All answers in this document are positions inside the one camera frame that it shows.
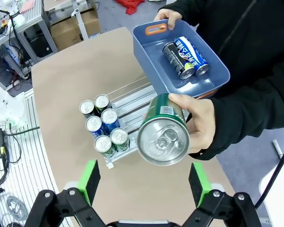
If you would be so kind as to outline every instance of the green soda can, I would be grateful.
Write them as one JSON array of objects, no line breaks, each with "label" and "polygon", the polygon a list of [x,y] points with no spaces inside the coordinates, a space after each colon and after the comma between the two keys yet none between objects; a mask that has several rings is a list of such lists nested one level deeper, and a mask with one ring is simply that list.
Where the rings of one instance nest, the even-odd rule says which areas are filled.
[{"label": "green soda can", "polygon": [[110,139],[115,145],[117,151],[126,151],[130,147],[130,140],[127,131],[122,128],[116,128],[110,134]]},{"label": "green soda can", "polygon": [[140,127],[137,146],[147,161],[169,166],[180,161],[189,148],[189,133],[182,109],[168,94],[155,97]]},{"label": "green soda can", "polygon": [[108,136],[97,137],[95,140],[95,149],[106,159],[111,158],[116,153],[116,148]]}]

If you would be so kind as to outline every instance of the metal can rack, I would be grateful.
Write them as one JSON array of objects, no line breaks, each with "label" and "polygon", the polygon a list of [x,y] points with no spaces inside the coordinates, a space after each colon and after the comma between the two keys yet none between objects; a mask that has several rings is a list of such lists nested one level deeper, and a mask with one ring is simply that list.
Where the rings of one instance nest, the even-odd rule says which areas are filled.
[{"label": "metal can rack", "polygon": [[136,138],[138,130],[151,100],[156,96],[157,93],[153,86],[148,86],[112,103],[113,109],[118,113],[121,128],[124,128],[128,133],[130,147],[128,150],[117,152],[111,158],[106,159],[108,168],[113,168],[115,161],[137,151]]}]

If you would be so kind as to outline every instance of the hand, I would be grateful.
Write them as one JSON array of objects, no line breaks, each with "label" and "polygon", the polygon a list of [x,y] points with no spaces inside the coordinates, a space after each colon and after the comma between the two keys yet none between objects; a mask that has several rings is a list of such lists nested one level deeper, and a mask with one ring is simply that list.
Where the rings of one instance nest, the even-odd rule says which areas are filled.
[{"label": "hand", "polygon": [[209,148],[216,131],[213,102],[177,94],[170,94],[169,99],[192,114],[192,119],[186,124],[190,134],[190,152]]},{"label": "hand", "polygon": [[169,30],[172,30],[175,27],[176,20],[181,20],[182,15],[171,9],[160,9],[154,21],[163,19],[168,19]]}]

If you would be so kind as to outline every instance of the gray plastic tray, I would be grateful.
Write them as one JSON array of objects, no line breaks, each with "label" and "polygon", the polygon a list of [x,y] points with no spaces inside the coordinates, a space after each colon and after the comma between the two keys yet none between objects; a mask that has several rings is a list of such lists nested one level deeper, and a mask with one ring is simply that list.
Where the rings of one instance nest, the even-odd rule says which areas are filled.
[{"label": "gray plastic tray", "polygon": [[[180,36],[191,41],[207,60],[210,68],[204,75],[182,80],[163,55],[164,45]],[[133,30],[133,49],[135,57],[158,94],[177,93],[198,98],[209,97],[230,79],[230,73],[219,57],[183,20],[177,21],[172,31],[167,29],[167,20],[136,26]]]}]

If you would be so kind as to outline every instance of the green gripper pad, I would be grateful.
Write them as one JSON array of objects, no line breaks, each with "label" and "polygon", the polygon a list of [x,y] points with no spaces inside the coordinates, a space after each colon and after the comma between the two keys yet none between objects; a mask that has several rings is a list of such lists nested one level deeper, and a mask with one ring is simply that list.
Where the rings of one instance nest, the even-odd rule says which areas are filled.
[{"label": "green gripper pad", "polygon": [[77,186],[90,206],[93,204],[99,181],[100,172],[98,161],[91,160],[86,164],[83,175]]},{"label": "green gripper pad", "polygon": [[192,163],[188,180],[195,200],[195,206],[199,207],[205,196],[212,190],[201,163]]}]

